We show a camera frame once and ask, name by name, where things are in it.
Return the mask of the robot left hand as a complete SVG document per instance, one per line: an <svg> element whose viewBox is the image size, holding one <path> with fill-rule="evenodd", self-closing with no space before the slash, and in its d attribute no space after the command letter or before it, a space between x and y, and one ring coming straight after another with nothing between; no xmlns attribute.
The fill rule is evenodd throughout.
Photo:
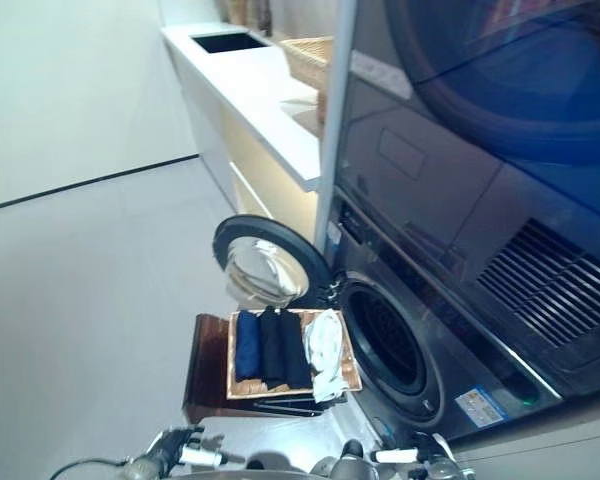
<svg viewBox="0 0 600 480"><path fill-rule="evenodd" d="M205 427L200 425L163 430L154 438L141 458L155 464L158 473L163 477L175 466L217 468L229 463L245 462L244 457L224 452L218 447L204 446L204 431Z"/></svg>

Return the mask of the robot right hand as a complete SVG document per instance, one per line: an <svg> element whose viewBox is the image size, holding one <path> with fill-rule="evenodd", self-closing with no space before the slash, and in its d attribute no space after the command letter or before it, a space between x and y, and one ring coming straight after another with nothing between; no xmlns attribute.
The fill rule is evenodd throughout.
<svg viewBox="0 0 600 480"><path fill-rule="evenodd" d="M378 464L417 464L409 479L475 479L475 471L462 468L447 440L439 433L416 432L408 448L376 450L370 454Z"/></svg>

